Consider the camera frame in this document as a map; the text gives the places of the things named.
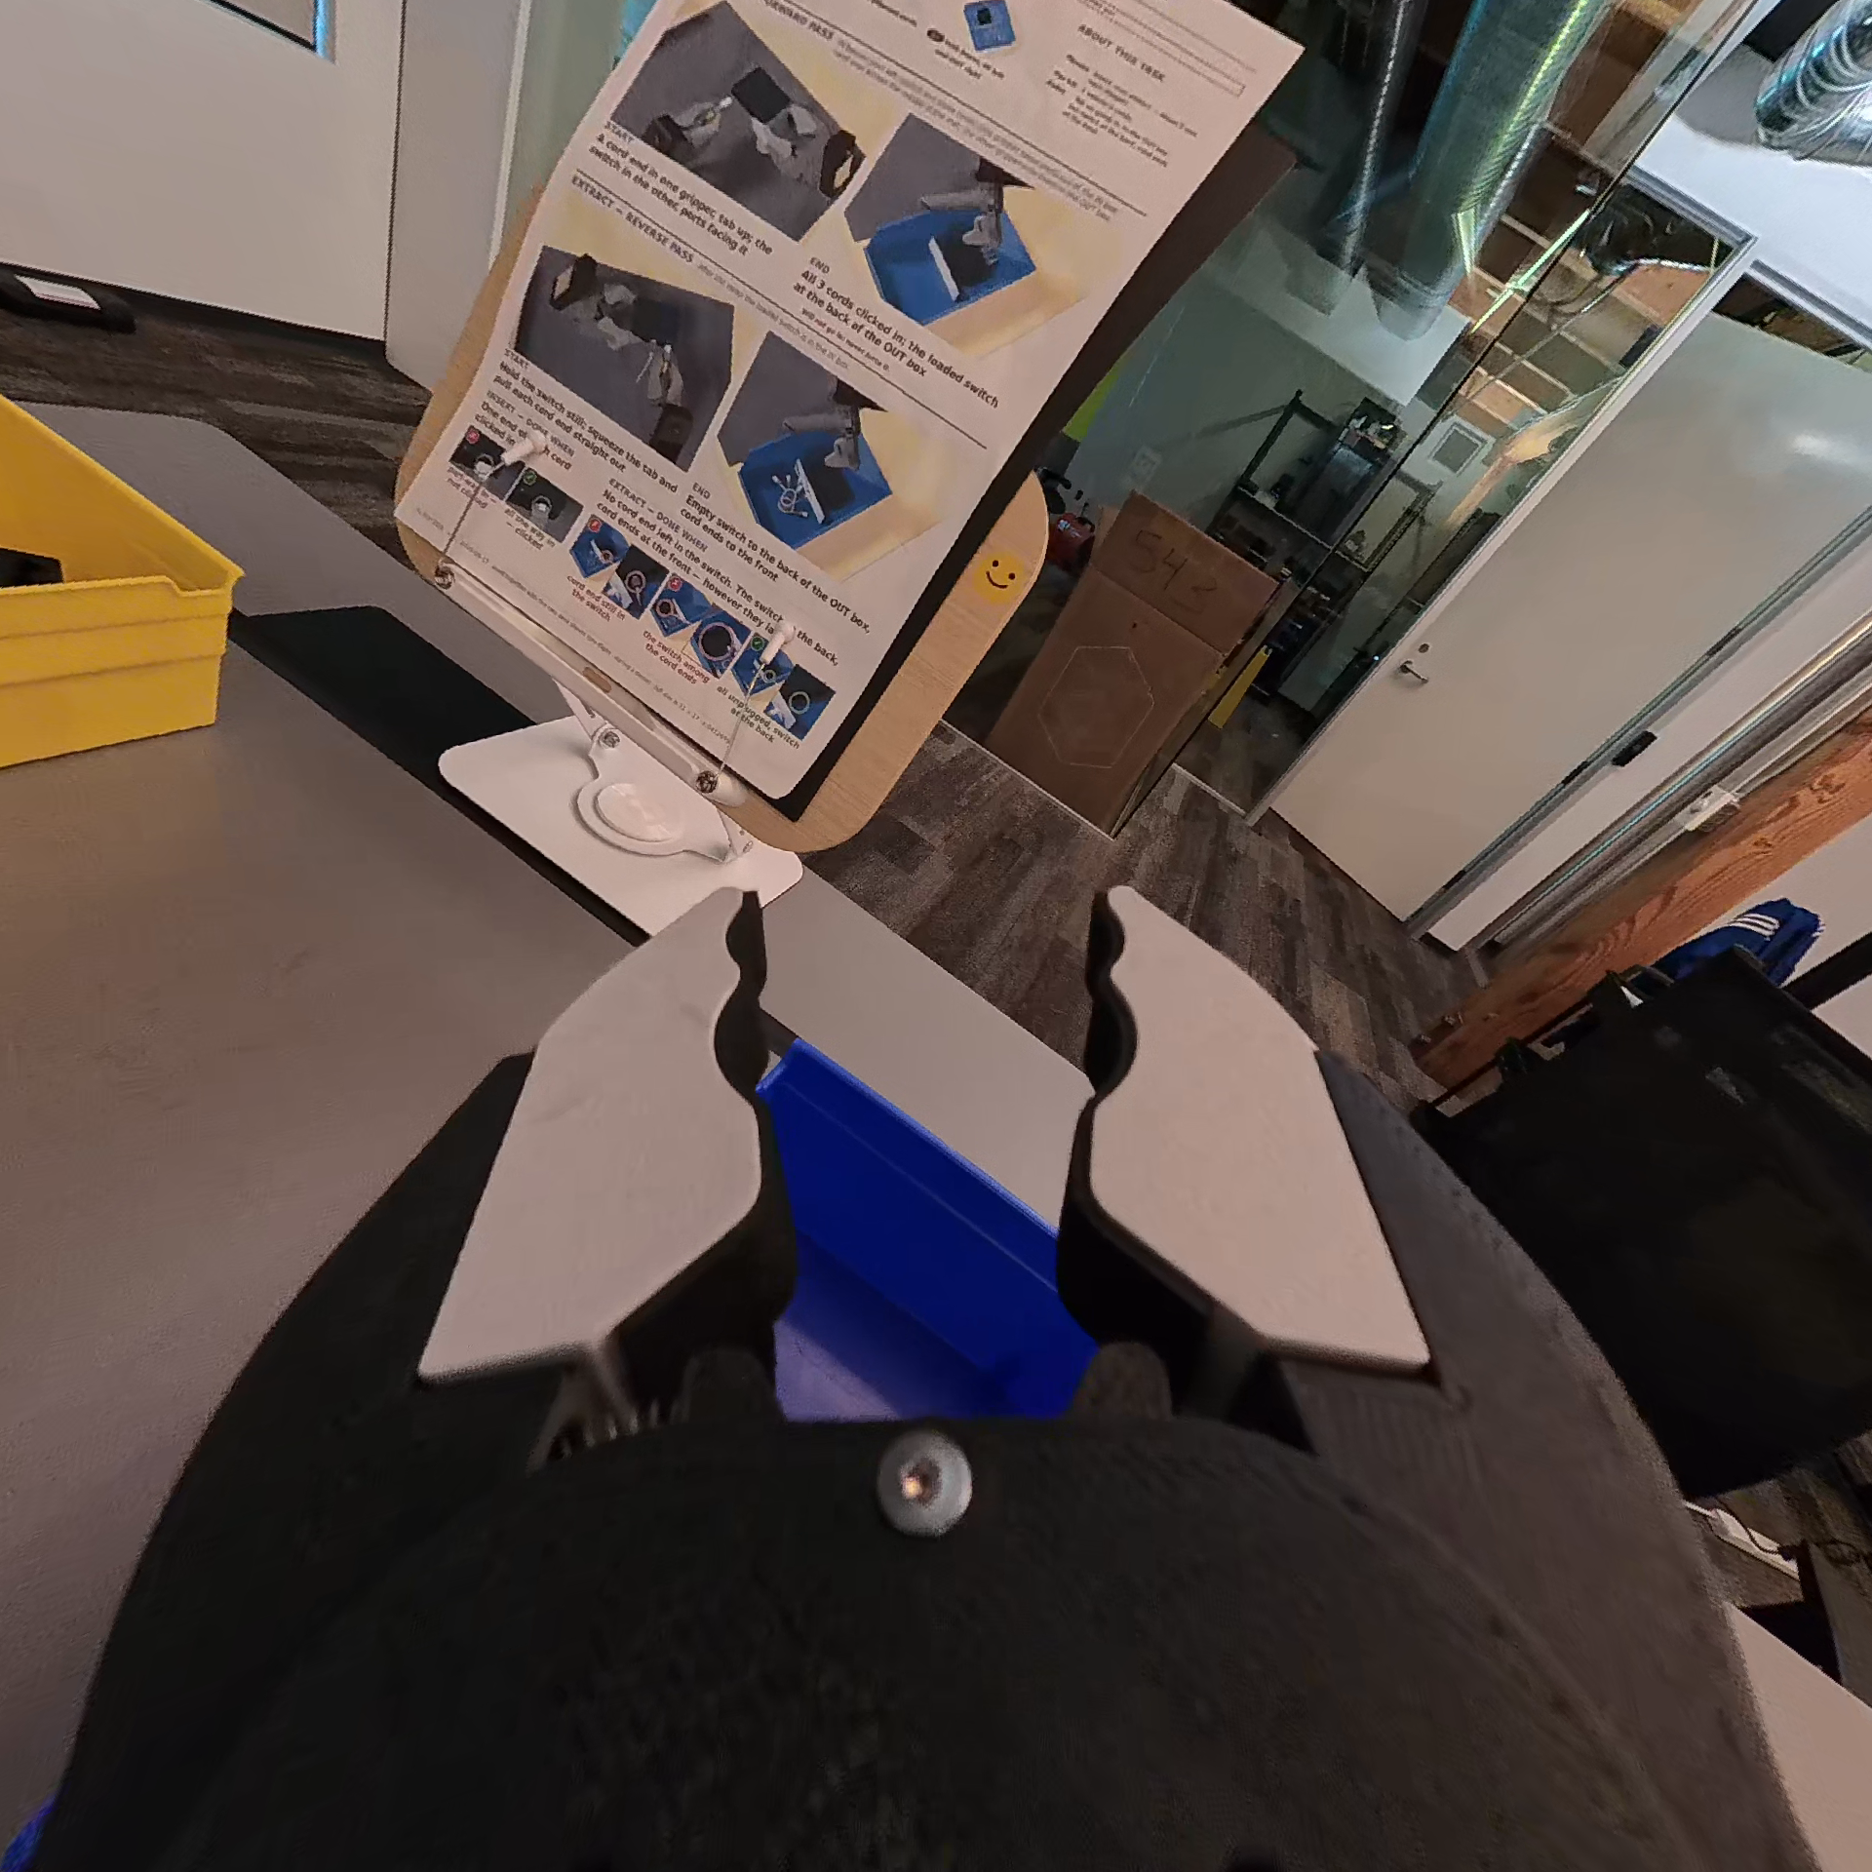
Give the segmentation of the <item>white stand base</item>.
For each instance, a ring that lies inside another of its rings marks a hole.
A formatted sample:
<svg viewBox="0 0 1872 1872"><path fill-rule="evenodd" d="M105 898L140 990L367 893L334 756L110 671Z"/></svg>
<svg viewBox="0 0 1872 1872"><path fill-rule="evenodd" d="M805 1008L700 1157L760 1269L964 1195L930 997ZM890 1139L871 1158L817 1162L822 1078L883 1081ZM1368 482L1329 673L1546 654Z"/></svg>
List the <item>white stand base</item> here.
<svg viewBox="0 0 1872 1872"><path fill-rule="evenodd" d="M695 765L669 765L633 732L570 712L445 750L438 775L643 934L719 889L773 904L805 877L795 854L752 838Z"/></svg>

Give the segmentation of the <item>silver ventilation duct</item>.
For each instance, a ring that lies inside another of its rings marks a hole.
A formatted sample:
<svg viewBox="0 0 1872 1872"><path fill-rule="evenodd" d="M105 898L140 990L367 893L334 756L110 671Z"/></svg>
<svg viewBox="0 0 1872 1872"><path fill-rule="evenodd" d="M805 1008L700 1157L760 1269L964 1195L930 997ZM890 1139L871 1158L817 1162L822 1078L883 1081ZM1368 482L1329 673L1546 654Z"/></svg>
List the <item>silver ventilation duct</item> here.
<svg viewBox="0 0 1872 1872"><path fill-rule="evenodd" d="M1604 2L1469 4L1410 152L1393 156L1430 4L1372 7L1368 122L1312 250L1361 273L1394 336L1426 336L1507 212Z"/></svg>

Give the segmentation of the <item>blue striped jacket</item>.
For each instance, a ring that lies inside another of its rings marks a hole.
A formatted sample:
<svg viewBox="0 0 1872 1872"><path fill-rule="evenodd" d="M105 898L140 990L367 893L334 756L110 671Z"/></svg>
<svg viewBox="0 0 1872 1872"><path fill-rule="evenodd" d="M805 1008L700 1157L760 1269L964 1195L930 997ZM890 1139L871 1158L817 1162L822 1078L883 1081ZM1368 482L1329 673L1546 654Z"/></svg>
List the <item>blue striped jacket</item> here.
<svg viewBox="0 0 1872 1872"><path fill-rule="evenodd" d="M1772 898L1741 908L1729 919L1704 930L1661 955L1651 970L1681 980L1727 952L1750 958L1774 985L1784 985L1822 934L1816 911L1788 898Z"/></svg>

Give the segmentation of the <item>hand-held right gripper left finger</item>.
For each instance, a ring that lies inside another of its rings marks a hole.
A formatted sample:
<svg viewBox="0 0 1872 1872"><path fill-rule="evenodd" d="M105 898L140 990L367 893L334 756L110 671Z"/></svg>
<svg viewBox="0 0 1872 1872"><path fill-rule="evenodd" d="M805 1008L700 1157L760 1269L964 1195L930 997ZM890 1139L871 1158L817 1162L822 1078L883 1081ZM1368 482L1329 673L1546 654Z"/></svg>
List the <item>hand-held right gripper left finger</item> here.
<svg viewBox="0 0 1872 1872"><path fill-rule="evenodd" d="M783 1195L757 1082L765 919L717 889L597 976L524 1073L416 1372L596 1370Z"/></svg>

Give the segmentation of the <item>yellow plastic bin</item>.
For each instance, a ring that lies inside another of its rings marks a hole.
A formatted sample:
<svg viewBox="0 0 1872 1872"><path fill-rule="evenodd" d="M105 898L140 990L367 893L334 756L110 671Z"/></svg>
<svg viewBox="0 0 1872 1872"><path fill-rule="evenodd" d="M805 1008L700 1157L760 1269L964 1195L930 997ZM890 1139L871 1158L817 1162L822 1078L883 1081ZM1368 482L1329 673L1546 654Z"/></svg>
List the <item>yellow plastic bin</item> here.
<svg viewBox="0 0 1872 1872"><path fill-rule="evenodd" d="M240 577L2 404L2 767L211 723Z"/></svg>

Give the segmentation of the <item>metal shelf rack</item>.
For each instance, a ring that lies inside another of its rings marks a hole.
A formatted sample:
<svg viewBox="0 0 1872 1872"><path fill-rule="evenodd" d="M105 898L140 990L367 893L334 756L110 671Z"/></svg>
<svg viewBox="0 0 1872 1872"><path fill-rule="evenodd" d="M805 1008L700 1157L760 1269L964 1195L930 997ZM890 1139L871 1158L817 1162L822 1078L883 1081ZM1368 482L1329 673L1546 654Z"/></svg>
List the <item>metal shelf rack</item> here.
<svg viewBox="0 0 1872 1872"><path fill-rule="evenodd" d="M1405 474L1394 516L1366 518L1406 455L1402 421L1372 398L1331 416L1295 392L1250 426L1265 429L1207 537L1274 581L1254 623L1250 683L1253 696L1273 698L1406 532L1425 526L1436 488Z"/></svg>

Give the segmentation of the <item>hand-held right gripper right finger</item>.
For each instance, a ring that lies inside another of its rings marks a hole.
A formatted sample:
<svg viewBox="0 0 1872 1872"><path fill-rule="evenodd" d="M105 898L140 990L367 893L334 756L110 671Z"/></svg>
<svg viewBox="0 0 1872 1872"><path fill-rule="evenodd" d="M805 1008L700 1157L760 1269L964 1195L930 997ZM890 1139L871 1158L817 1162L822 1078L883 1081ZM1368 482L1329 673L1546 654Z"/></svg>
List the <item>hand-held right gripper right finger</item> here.
<svg viewBox="0 0 1872 1872"><path fill-rule="evenodd" d="M1418 1381L1433 1352L1299 1020L1127 885L1093 904L1059 1291L1184 1413L1274 1361Z"/></svg>

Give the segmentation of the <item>black mesh office chair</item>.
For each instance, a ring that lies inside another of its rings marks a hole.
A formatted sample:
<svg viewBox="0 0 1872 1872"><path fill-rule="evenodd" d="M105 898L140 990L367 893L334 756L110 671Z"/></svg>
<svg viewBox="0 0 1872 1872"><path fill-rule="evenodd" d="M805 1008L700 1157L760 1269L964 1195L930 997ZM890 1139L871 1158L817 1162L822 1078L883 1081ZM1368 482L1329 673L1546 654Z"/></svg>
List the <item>black mesh office chair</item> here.
<svg viewBox="0 0 1872 1872"><path fill-rule="evenodd" d="M1769 1482L1870 1429L1868 1055L1742 952L1559 1053L1510 1044L1418 1131L1569 1304L1676 1482Z"/></svg>

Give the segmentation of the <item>wooden display board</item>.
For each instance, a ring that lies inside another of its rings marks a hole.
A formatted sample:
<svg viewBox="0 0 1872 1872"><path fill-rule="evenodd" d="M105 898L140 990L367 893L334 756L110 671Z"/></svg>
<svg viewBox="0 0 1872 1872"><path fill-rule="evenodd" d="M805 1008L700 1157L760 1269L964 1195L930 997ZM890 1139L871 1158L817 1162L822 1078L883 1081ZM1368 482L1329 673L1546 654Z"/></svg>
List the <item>wooden display board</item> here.
<svg viewBox="0 0 1872 1872"><path fill-rule="evenodd" d="M1047 508L1039 483L1046 445L1293 165L1290 144L1261 125L1235 137L1068 362L1061 382L1013 447L1013 460L999 473L961 537L961 545L974 555L963 560L961 547L953 547L940 563L933 592L943 603L915 643L890 667L887 687L865 701L835 759L816 774L805 807L756 799L734 808L738 825L785 852L844 845L877 813L937 723L957 704L971 709L971 691L980 687L976 671L1000 643L1046 563ZM1030 565L1030 584L1018 602L987 606L968 592L968 568L983 547L1017 555Z"/></svg>

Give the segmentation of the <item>white door with window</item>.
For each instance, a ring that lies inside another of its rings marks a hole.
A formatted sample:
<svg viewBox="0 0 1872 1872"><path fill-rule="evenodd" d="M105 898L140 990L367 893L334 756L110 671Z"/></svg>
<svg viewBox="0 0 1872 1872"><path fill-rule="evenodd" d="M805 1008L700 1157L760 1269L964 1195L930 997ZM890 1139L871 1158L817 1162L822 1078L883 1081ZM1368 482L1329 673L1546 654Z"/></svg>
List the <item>white door with window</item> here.
<svg viewBox="0 0 1872 1872"><path fill-rule="evenodd" d="M5 262L380 340L405 7L311 10L5 2Z"/></svg>

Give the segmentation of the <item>printed instruction sheet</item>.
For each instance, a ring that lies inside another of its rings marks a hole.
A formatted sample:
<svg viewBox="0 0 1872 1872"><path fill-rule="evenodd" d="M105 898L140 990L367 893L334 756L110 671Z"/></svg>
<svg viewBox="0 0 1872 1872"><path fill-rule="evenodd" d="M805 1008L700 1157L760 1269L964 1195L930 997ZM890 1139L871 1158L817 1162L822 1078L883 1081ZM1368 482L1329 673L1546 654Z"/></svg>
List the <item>printed instruction sheet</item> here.
<svg viewBox="0 0 1872 1872"><path fill-rule="evenodd" d="M1304 48L1236 4L655 4L396 523L799 819Z"/></svg>

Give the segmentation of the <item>blue plastic bin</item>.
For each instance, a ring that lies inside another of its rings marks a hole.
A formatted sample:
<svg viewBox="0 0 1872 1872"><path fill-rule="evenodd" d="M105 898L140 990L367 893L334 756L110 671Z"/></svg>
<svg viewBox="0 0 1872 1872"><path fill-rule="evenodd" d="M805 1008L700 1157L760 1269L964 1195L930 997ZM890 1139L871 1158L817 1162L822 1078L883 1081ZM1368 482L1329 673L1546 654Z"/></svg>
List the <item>blue plastic bin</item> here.
<svg viewBox="0 0 1872 1872"><path fill-rule="evenodd" d="M1059 1227L807 1041L760 1082L798 1234L788 1420L1059 1416L1095 1344Z"/></svg>

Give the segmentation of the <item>brown cardboard box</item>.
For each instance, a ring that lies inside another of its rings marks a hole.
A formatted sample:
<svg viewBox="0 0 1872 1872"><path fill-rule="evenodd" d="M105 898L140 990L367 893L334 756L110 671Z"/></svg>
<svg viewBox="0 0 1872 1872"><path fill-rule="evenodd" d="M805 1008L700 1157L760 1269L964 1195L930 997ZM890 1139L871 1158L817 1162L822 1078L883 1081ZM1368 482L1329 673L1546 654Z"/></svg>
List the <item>brown cardboard box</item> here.
<svg viewBox="0 0 1872 1872"><path fill-rule="evenodd" d="M1103 833L1277 594L1277 579L1133 492L996 717L987 747Z"/></svg>

